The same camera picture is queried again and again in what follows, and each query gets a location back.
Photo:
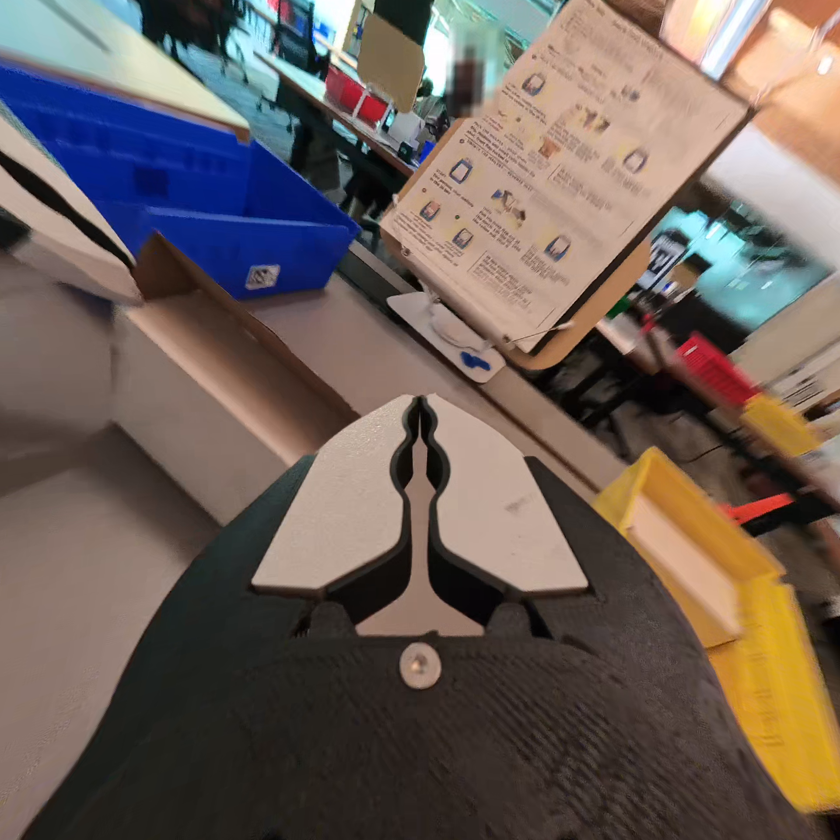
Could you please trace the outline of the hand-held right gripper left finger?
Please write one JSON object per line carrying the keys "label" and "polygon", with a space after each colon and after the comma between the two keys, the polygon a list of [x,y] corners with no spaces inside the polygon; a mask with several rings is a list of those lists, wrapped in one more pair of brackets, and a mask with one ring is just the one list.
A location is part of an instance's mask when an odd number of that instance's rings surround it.
{"label": "hand-held right gripper left finger", "polygon": [[251,580],[257,592],[339,603],[364,621],[412,573],[411,504],[419,401],[400,395],[315,455]]}

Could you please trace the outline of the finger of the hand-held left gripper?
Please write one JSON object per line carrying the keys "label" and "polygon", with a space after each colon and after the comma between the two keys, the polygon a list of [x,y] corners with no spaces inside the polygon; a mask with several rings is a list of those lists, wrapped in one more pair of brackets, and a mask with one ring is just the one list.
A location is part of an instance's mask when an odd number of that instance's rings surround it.
{"label": "finger of the hand-held left gripper", "polygon": [[1,206],[3,253],[94,296],[126,305],[143,301],[134,268],[127,268],[63,218],[38,206],[7,180],[2,168]]}
{"label": "finger of the hand-held left gripper", "polygon": [[13,114],[1,117],[1,166],[10,183],[79,235],[134,268],[135,259],[120,236],[58,161]]}

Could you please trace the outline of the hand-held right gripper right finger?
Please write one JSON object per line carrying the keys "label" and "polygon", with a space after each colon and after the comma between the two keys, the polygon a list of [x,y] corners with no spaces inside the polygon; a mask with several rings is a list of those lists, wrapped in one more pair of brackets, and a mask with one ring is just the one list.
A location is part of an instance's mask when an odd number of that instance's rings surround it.
{"label": "hand-held right gripper right finger", "polygon": [[422,398],[434,593],[488,625],[499,605],[578,595],[589,581],[522,452],[443,397]]}

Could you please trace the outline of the blue plastic bin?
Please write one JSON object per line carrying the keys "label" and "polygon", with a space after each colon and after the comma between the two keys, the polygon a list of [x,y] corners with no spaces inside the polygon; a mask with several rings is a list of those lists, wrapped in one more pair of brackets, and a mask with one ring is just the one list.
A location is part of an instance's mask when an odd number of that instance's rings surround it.
{"label": "blue plastic bin", "polygon": [[360,232],[257,141],[8,64],[1,93],[133,256],[159,233],[237,301],[323,289]]}

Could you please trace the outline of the white cardboard box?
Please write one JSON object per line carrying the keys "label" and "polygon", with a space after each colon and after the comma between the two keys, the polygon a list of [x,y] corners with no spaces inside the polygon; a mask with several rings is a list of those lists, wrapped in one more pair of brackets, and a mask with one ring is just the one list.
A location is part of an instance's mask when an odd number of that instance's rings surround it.
{"label": "white cardboard box", "polygon": [[113,311],[113,420],[216,523],[359,418],[161,233]]}
{"label": "white cardboard box", "polygon": [[739,593],[730,576],[646,496],[631,505],[626,538],[679,605],[704,648],[742,635]]}

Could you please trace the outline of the yellow plastic bin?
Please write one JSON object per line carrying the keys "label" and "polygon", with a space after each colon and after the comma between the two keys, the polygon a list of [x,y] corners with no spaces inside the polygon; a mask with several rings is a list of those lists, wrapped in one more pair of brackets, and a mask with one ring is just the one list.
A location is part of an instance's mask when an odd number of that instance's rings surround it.
{"label": "yellow plastic bin", "polygon": [[657,505],[737,587],[740,639],[703,648],[752,749],[798,811],[837,815],[837,717],[784,567],[657,448],[627,467],[594,508],[627,540],[628,511],[639,496]]}

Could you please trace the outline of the background wooden table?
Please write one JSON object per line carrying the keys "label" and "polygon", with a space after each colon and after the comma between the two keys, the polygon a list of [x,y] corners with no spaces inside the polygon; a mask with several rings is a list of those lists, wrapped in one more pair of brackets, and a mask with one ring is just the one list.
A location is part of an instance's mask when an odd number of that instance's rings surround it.
{"label": "background wooden table", "polygon": [[246,119],[96,2],[1,2],[2,63],[139,103],[250,142]]}

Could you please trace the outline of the white board stand base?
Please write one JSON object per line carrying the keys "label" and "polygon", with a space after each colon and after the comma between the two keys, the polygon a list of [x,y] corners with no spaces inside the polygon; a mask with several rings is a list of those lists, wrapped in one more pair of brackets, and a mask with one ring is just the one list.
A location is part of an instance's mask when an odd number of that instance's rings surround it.
{"label": "white board stand base", "polygon": [[[433,299],[426,292],[394,295],[385,302],[420,339],[472,382],[487,384],[507,366],[505,357],[487,339],[450,311],[444,303]],[[459,358],[462,350],[486,359],[491,363],[492,370],[485,372],[467,369]]]}

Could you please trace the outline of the red plastic basket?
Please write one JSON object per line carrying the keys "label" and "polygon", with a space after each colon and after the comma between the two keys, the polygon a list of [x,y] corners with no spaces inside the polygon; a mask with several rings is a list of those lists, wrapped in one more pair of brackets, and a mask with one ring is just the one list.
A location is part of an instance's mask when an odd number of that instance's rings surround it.
{"label": "red plastic basket", "polygon": [[676,355],[690,379],[712,394],[717,403],[740,409],[762,392],[725,353],[698,332],[677,348]]}

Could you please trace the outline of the small yellow bin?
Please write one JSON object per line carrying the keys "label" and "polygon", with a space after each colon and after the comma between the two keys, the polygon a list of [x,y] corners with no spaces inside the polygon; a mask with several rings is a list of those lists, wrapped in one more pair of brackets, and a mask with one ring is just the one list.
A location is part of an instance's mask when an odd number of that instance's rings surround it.
{"label": "small yellow bin", "polygon": [[787,403],[767,392],[760,392],[744,403],[742,425],[772,450],[796,459],[819,449],[823,438]]}

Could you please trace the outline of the red plastic bin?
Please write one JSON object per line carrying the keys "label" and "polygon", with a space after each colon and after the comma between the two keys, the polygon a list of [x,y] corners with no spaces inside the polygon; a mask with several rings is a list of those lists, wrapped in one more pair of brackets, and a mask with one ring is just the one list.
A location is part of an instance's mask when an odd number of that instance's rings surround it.
{"label": "red plastic bin", "polygon": [[339,110],[374,127],[379,127],[389,112],[389,102],[336,65],[331,65],[325,80],[325,97]]}

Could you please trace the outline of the printed instruction board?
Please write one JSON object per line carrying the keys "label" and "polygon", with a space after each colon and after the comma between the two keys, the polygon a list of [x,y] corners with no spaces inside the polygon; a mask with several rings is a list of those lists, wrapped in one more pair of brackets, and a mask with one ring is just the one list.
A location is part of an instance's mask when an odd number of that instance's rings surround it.
{"label": "printed instruction board", "polygon": [[653,227],[753,113],[608,3],[567,2],[393,198],[383,239],[456,358],[547,369],[644,273]]}

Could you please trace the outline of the brown cardboard sheet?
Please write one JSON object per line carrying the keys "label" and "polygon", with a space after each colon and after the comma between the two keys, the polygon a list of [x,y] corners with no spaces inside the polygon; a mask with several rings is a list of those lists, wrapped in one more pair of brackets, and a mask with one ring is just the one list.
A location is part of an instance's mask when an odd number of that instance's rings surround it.
{"label": "brown cardboard sheet", "polygon": [[410,112],[424,69],[420,45],[380,15],[366,18],[356,71],[367,88],[388,98],[397,112]]}

